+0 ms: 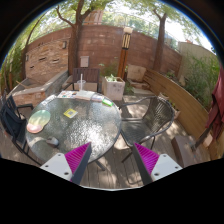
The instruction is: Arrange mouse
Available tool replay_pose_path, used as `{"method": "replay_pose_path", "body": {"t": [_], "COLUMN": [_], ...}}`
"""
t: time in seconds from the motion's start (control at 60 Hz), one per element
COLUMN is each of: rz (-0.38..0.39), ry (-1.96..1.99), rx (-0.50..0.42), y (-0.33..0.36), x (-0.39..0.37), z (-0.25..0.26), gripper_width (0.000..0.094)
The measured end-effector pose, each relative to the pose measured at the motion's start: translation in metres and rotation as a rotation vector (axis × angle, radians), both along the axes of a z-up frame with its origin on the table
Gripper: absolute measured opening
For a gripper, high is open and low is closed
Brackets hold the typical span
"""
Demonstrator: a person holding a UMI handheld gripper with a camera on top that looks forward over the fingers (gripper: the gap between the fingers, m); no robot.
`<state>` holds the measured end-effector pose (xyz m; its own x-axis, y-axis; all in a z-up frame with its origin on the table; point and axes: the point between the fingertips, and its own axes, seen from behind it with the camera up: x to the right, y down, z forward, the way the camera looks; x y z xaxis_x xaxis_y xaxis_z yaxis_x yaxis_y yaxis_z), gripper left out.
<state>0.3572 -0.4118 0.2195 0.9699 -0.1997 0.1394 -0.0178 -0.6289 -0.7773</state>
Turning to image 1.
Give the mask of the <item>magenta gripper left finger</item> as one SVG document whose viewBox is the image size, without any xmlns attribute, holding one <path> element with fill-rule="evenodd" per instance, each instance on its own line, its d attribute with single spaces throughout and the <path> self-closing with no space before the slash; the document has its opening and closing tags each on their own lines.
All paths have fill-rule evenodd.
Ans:
<svg viewBox="0 0 224 224">
<path fill-rule="evenodd" d="M 79 185 L 91 153 L 91 143 L 86 143 L 66 154 L 55 154 L 41 169 Z"/>
</svg>

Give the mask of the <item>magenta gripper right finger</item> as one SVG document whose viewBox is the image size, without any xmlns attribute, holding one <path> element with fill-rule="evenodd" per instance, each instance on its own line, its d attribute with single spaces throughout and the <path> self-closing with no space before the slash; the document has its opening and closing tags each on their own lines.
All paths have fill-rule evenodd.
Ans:
<svg viewBox="0 0 224 224">
<path fill-rule="evenodd" d="M 144 185 L 182 169 L 168 154 L 159 155 L 137 143 L 134 144 L 133 155 Z"/>
</svg>

